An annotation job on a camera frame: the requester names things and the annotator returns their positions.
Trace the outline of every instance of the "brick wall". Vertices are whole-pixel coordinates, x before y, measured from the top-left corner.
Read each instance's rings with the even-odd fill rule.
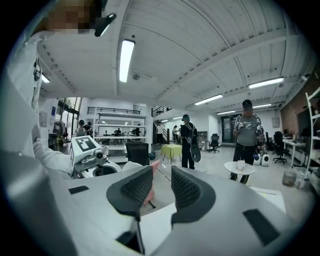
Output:
[[[315,71],[320,76],[320,65],[317,65]],[[305,83],[298,94],[287,105],[285,105],[283,109],[281,109],[282,129],[288,129],[291,134],[299,133],[297,115],[305,110],[303,108],[304,106],[308,105],[306,93],[311,95],[317,88],[319,88],[319,86],[320,79],[317,79],[315,73],[312,72],[309,80]]]

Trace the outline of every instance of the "black chair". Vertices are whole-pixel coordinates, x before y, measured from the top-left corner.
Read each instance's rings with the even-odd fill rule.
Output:
[[[273,138],[275,142],[275,152],[280,155],[280,157],[274,157],[273,160],[275,160],[275,163],[281,161],[283,164],[285,164],[287,159],[283,158],[282,156],[289,153],[289,150],[284,149],[285,143],[283,142],[281,131],[276,131],[273,135]]]
[[[148,166],[149,161],[149,144],[140,142],[126,143],[126,152],[128,161],[138,163],[142,166]]]
[[[208,152],[214,151],[214,153],[216,153],[216,151],[218,151],[220,153],[220,151],[217,150],[217,148],[219,147],[218,140],[219,140],[218,134],[213,133],[211,136],[211,143],[209,144],[209,147],[212,147],[212,148],[207,149]]]

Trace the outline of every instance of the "table leg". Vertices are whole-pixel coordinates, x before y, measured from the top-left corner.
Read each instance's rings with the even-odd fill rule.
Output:
[[[295,151],[296,151],[296,146],[294,145],[292,149],[291,166],[294,166]]]

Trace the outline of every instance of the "white floor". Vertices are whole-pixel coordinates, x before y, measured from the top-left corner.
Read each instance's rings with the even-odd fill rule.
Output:
[[[234,155],[234,148],[232,147],[220,147],[220,152],[201,152],[201,161],[195,163],[195,171],[208,172],[210,174],[218,175],[220,177],[228,178],[230,172],[224,168],[224,163],[232,161]],[[314,195],[309,191],[298,190],[295,187],[287,187],[282,184],[282,177],[285,171],[291,169],[291,159],[287,158],[287,163],[282,164],[280,162],[273,163],[273,157],[271,155],[270,166],[264,167],[261,165],[254,165],[255,173],[249,176],[247,185],[277,190],[282,193],[286,213],[296,222],[303,221],[309,214],[315,203]],[[160,151],[156,151],[155,160],[163,159],[160,155]],[[172,160],[172,165],[181,166],[181,160],[179,157],[175,157]],[[141,214],[156,211],[165,207],[175,201],[174,193],[171,190],[171,164],[168,157],[165,157],[158,167],[153,178],[154,199],[151,202],[156,206],[152,209],[151,205],[146,205],[141,209]]]

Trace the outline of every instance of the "ceiling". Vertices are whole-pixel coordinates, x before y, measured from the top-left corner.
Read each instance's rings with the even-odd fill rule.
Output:
[[[317,61],[296,25],[270,0],[109,0],[105,14],[112,12],[117,18],[101,37],[56,34],[38,45],[50,79],[43,96],[213,112],[239,109],[250,99],[279,108]],[[135,41],[127,83],[119,82],[123,39]],[[284,77],[283,86],[248,88],[277,77]]]

